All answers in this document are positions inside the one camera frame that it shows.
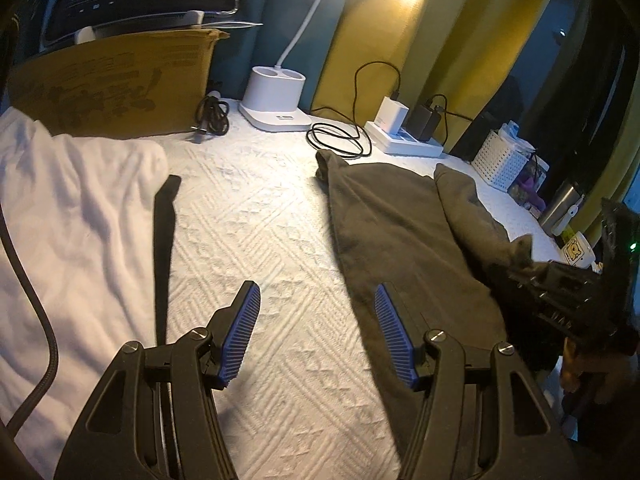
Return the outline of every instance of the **bed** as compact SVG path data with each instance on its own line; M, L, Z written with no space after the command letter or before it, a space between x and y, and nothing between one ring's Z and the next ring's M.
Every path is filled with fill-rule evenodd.
M234 102L229 119L225 137L151 138L166 153L168 173L182 178L174 203L167 341L205 325L244 280L254 280L262 289L254 335L238 378L214 396L239 478L395 479L399 459L338 269L314 150L304 134L254 129ZM469 174L511 239L533 233L535 260L561 258L529 212L461 160L374 149L354 164L371 162L421 175L433 175L442 162ZM141 330L145 341L150 318L147 313ZM46 359L45 352L39 356ZM18 436L24 443L31 435Z

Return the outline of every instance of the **coiled black cable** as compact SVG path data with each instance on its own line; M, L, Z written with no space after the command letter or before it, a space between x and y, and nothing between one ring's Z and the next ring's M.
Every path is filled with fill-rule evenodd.
M348 132L340 126L336 126L335 124L314 123L311 125L311 128L306 131L306 142L308 142L309 145L311 145L315 150L332 150L346 160L355 160L356 158L371 156L371 153L373 151L373 143L371 142L371 138L369 137L369 134L366 132L366 130L356 122L356 104L358 103L358 76L364 68L374 64L387 65L396 71L396 75L398 76L398 84L396 85L396 89L394 90L394 92L391 94L391 98L393 100L396 100L398 98L400 85L402 83L400 69L393 63L389 63L388 61L369 61L368 63L365 63L364 65L359 67L353 75L353 104L351 105L350 118L342 112L339 112L335 108L332 108L331 106L321 106L319 108L313 108L309 111L309 113L312 114L315 112L321 112L322 110L329 110L334 114L339 115L349 124L351 124L355 128L355 134L353 134L352 132ZM321 136L345 140L355 146L357 151L345 150L332 144L328 144L327 142L321 140ZM366 147L360 143L361 139L366 139L367 144L369 145L368 150L366 150Z
M210 134L224 136L229 131L229 103L216 95L206 96L196 108L196 124Z
M14 416L12 416L11 420L6 425L7 431L11 437L15 437L29 415L31 415L40 400L42 400L42 397L44 397L47 390L51 387L53 380L56 378L56 373L58 372L58 343L56 342L56 335L53 332L53 327L49 322L47 313L40 303L40 299L38 298L36 291L33 289L33 285L31 285L31 282L29 281L29 277L20 262L18 254L15 252L15 247L11 240L9 229L6 226L1 204L0 240L2 241L2 246L4 247L4 252L6 252L7 258L9 259L11 268L14 270L14 273L17 276L24 293L27 295L36 316L38 316L38 320L44 330L44 335L47 338L47 345L49 346L49 365L47 365L47 370L29 396L24 400L20 407L15 410Z

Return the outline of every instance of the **human hand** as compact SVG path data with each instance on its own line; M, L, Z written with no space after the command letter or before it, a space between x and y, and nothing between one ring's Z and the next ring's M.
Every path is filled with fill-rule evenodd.
M580 388L580 375L589 372L604 374L602 386L596 392L596 404L608 404L615 395L631 386L638 377L638 353L629 357L621 353L577 354L575 343L566 338L562 355L560 385L566 392Z

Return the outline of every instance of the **desk lamp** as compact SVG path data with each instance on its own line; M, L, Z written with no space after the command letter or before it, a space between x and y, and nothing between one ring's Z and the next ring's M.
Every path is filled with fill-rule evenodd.
M304 34L321 1L313 2L276 66L255 66L252 69L240 111L259 130L299 132L311 126L311 118L298 108L306 77L300 72L283 68L282 64Z

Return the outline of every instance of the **white blanket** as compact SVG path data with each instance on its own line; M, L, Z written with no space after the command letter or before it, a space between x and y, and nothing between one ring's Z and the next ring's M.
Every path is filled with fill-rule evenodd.
M155 345L153 206L167 176L154 142L52 138L18 110L0 118L2 209L60 349L55 382L17 436L44 478L120 346ZM48 352L0 253L0 417L7 423L43 375Z

